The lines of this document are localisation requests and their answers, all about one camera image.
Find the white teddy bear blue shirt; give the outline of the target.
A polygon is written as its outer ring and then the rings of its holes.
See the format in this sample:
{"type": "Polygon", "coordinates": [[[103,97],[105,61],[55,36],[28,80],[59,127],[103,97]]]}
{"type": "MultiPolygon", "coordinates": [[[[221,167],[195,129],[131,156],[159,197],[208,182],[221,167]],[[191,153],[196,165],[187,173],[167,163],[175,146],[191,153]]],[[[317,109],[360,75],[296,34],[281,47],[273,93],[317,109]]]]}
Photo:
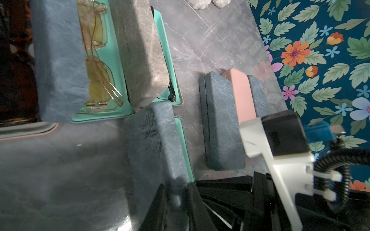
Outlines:
{"type": "Polygon", "coordinates": [[[208,5],[211,3],[217,8],[222,9],[225,6],[229,5],[231,0],[186,0],[186,2],[194,10],[202,10],[208,7],[208,5]]]}

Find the grey case with olive glasses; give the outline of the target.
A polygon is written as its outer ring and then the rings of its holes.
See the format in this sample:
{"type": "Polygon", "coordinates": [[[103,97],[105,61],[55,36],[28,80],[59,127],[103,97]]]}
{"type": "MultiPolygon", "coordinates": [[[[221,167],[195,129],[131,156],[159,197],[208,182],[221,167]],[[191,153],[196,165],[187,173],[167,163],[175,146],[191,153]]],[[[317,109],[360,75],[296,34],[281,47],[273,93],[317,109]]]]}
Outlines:
{"type": "Polygon", "coordinates": [[[84,123],[133,113],[108,1],[31,1],[40,118],[84,123]]]}

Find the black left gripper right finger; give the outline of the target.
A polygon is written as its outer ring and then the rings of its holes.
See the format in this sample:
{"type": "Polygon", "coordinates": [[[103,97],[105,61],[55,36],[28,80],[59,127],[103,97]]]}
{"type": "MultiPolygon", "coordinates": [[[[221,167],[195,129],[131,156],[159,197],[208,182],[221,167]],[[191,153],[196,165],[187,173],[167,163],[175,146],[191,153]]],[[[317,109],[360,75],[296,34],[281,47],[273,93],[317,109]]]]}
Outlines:
{"type": "Polygon", "coordinates": [[[188,184],[188,216],[190,221],[190,231],[216,231],[211,217],[202,201],[197,190],[196,184],[188,184]]]}

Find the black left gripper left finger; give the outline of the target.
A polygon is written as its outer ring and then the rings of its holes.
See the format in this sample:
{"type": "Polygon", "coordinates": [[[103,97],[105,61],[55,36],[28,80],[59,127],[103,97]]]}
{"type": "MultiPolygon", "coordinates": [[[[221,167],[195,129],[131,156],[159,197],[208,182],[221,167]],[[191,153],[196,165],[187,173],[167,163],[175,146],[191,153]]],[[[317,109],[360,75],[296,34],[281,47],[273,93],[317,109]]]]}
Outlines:
{"type": "Polygon", "coordinates": [[[160,184],[139,231],[164,231],[167,189],[160,184]]]}

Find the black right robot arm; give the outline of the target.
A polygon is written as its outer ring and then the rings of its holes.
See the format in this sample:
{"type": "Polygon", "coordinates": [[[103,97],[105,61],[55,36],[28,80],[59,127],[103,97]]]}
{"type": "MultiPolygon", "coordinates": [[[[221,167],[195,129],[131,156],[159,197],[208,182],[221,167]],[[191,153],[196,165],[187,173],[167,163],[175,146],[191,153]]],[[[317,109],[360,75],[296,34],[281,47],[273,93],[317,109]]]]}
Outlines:
{"type": "MultiPolygon", "coordinates": [[[[370,190],[356,190],[351,165],[369,165],[366,149],[347,149],[342,139],[311,169],[313,195],[295,196],[305,231],[367,231],[370,190]]],[[[287,212],[270,174],[198,181],[197,190],[218,231],[290,231],[287,212]]]]}

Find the pink case with purple glasses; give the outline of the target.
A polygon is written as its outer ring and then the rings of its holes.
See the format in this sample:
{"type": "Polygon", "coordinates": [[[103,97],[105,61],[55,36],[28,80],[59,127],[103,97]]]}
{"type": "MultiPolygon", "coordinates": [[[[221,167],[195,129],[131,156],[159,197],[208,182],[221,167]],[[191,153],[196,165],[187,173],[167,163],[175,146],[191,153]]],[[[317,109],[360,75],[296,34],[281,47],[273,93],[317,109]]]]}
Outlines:
{"type": "Polygon", "coordinates": [[[231,68],[225,71],[222,76],[232,83],[239,124],[257,118],[247,75],[231,68]]]}

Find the grey case with red glasses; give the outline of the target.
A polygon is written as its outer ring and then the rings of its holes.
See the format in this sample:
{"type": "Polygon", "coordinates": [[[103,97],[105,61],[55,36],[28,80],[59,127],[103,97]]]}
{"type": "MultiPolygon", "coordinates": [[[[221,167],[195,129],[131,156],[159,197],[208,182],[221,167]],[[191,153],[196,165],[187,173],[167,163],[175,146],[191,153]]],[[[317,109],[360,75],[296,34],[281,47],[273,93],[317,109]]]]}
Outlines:
{"type": "Polygon", "coordinates": [[[248,80],[257,117],[263,117],[278,112],[278,108],[269,103],[263,82],[252,75],[248,75],[248,80]]]}

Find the grey case with yellow glasses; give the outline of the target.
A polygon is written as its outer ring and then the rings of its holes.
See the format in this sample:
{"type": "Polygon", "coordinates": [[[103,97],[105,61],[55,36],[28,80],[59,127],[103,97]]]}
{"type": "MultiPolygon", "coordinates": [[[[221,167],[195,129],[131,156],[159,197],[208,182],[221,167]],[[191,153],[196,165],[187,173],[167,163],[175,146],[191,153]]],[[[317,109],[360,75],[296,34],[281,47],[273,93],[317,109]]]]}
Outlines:
{"type": "Polygon", "coordinates": [[[245,151],[232,83],[215,72],[199,79],[207,166],[215,171],[245,168],[245,151]]]}

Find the pink case with brown sunglasses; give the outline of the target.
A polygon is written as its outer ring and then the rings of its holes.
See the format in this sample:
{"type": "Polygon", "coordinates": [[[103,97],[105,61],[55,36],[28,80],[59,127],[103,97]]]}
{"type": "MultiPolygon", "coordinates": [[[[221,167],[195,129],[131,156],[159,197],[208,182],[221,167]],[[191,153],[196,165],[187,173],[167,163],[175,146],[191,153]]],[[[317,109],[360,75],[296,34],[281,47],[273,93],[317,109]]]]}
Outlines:
{"type": "Polygon", "coordinates": [[[39,114],[30,1],[1,1],[1,141],[53,132],[39,114]]]}

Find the mint case with black glasses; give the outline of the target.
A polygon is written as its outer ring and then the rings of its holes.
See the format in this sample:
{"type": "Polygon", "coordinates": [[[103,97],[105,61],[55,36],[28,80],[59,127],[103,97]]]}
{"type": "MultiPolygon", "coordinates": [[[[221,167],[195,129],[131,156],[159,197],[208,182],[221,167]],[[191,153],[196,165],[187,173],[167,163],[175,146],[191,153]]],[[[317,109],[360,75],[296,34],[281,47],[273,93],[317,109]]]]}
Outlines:
{"type": "Polygon", "coordinates": [[[152,102],[180,104],[163,20],[149,1],[109,1],[132,107],[152,102]]]}

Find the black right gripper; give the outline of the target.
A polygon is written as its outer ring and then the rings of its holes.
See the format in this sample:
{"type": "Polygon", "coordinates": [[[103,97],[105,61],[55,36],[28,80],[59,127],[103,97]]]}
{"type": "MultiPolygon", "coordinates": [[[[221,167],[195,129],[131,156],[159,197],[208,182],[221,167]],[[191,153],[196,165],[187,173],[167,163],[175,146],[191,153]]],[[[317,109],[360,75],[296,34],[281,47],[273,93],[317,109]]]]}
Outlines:
{"type": "MultiPolygon", "coordinates": [[[[196,186],[205,204],[228,222],[232,231],[292,230],[269,174],[197,181],[196,186]]],[[[324,214],[311,196],[297,194],[296,204],[304,231],[370,229],[369,192],[350,190],[346,207],[333,217],[324,214]]]]}

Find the mint case with white glasses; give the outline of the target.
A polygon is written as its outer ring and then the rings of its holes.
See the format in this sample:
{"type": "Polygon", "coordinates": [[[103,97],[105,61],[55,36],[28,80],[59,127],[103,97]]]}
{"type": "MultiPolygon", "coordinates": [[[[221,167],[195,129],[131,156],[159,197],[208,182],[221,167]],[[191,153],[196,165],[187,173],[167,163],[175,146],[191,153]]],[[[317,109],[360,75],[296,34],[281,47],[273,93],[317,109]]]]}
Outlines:
{"type": "Polygon", "coordinates": [[[187,231],[186,198],[191,174],[172,104],[149,104],[127,120],[124,131],[139,221],[144,221],[158,187],[164,184],[167,189],[166,230],[187,231]]]}

